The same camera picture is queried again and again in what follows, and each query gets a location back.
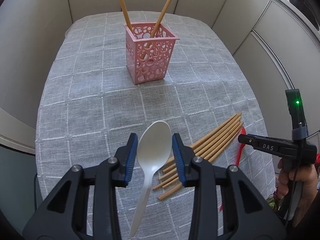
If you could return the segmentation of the wooden chopstick apart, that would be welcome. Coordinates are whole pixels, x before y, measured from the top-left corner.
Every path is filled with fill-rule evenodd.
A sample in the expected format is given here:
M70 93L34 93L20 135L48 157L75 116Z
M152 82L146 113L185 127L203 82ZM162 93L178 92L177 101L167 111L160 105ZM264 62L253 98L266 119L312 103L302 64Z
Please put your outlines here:
M124 18L125 18L126 25L130 29L130 31L132 31L132 25L131 25L130 18L129 18L129 15L128 15L128 12L127 12L125 1L124 0L119 0L119 3L120 3L120 7L122 9L122 12L123 12L123 15L124 15Z

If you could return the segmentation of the wooden chopstick crossing pile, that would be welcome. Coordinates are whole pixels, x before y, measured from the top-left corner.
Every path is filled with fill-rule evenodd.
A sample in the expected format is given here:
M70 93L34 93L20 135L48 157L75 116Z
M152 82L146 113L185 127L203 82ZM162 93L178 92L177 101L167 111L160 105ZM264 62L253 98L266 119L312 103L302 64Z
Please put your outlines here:
M160 13L158 19L157 19L157 22L156 22L156 24L155 24L155 26L154 26L151 34L150 34L150 38L154 38L154 36L156 35L156 33L157 33L158 29L159 29L159 26L161 24L161 21L163 20L163 17L165 15L165 13L167 12L167 9L168 9L169 5L171 4L171 2L172 2L172 0L167 0L166 1L163 9L161 10L161 13Z

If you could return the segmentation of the grey checked tablecloth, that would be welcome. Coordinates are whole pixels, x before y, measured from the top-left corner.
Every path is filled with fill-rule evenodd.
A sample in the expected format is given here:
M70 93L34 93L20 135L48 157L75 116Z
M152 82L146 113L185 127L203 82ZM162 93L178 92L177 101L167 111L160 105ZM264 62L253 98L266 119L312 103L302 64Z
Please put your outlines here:
M166 121L191 145L234 113L248 133L267 135L250 85L231 53L205 23L167 14L176 41L163 80L134 85L126 67L121 12L86 16L70 27L53 62L39 106L36 166L42 198L75 164L99 165L139 139L155 121ZM276 187L272 157L246 146L240 169L264 198ZM159 201L150 193L132 239L188 239L194 188Z

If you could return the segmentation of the black tracker with green light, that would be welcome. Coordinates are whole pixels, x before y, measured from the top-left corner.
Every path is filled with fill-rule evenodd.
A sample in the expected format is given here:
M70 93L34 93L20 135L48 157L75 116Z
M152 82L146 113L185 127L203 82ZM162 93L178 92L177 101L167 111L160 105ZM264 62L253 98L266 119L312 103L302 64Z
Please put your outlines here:
M300 91L299 89L287 89L285 94L292 120L292 140L305 139L309 133Z

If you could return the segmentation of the red plastic spoon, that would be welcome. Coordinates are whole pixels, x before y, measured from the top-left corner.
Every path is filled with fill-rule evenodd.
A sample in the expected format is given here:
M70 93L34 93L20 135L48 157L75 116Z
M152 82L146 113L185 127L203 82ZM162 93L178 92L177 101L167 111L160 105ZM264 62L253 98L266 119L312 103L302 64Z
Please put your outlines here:
M246 135L246 130L245 130L244 127L242 127L240 129L240 134ZM244 146L245 146L245 144L243 144L243 143L239 144L238 151L237 151L237 154L236 154L236 159L235 159L235 162L233 163L233 165L236 165L236 166L239 165L240 160L241 160L242 150L243 150Z

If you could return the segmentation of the white plastic spoon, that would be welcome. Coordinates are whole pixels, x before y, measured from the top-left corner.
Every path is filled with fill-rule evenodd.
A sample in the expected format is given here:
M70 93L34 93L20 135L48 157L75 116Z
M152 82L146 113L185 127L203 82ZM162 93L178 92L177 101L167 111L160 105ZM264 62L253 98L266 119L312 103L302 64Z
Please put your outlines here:
M137 161L144 173L144 183L131 223L130 238L135 236L142 221L152 188L152 178L169 159L171 148L170 126L161 120L151 124L140 138L137 147Z

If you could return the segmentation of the pink perforated utensil holder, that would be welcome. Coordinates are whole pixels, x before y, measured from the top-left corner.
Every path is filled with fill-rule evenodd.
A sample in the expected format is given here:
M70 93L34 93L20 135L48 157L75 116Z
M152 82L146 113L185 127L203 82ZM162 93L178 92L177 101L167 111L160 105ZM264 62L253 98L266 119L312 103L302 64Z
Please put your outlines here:
M126 66L135 85L163 79L179 38L164 25L151 36L155 22L126 24Z

